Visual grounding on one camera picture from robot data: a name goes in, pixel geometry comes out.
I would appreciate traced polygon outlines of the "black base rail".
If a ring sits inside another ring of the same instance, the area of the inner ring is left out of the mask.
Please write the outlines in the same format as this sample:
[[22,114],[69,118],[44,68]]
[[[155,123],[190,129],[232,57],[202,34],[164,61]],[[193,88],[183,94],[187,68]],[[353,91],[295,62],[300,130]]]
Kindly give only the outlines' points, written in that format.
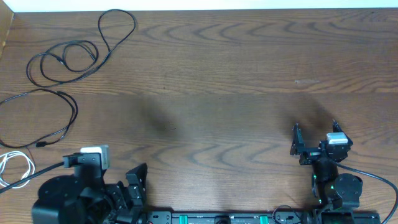
[[381,222],[374,212],[332,212],[329,210],[296,211],[279,206],[265,212],[175,212],[148,210],[146,223],[150,224],[377,224]]

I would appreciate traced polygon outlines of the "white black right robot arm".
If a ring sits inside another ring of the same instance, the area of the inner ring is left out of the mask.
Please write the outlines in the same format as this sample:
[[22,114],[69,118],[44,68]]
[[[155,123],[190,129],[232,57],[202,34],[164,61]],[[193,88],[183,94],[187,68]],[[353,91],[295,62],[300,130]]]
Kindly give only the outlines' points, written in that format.
[[338,172],[353,142],[336,121],[332,128],[317,147],[306,147],[299,125],[293,127],[290,155],[299,156],[301,166],[312,167],[312,192],[320,203],[319,207],[303,214],[302,223],[355,222],[353,210],[359,207],[363,181],[358,176]]

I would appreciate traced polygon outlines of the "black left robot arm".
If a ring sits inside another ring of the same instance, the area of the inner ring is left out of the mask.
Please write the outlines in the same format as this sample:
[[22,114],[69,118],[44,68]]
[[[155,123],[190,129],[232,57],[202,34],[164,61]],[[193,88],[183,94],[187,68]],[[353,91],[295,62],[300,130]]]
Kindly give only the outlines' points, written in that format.
[[104,182],[99,164],[75,166],[74,174],[46,181],[32,207],[37,224],[145,223],[147,164],[126,173],[128,185]]

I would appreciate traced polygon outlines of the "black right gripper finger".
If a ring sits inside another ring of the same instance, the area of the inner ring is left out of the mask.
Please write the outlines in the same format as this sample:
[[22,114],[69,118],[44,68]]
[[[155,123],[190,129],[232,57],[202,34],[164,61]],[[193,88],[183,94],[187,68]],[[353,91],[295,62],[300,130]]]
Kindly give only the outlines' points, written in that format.
[[294,136],[290,148],[290,155],[300,155],[305,150],[305,143],[298,123],[293,127],[293,132]]
[[[338,122],[336,121],[336,120],[333,120],[333,122],[332,122],[332,128],[333,128],[333,132],[334,133],[337,133],[337,132],[343,132],[343,133],[345,133],[343,130],[342,130],[342,128],[340,127],[340,125],[338,124]],[[347,143],[347,145],[350,145],[350,146],[352,146],[353,145],[353,141],[348,137],[348,135],[345,133],[345,135],[347,136],[347,138],[348,138],[348,143]]]

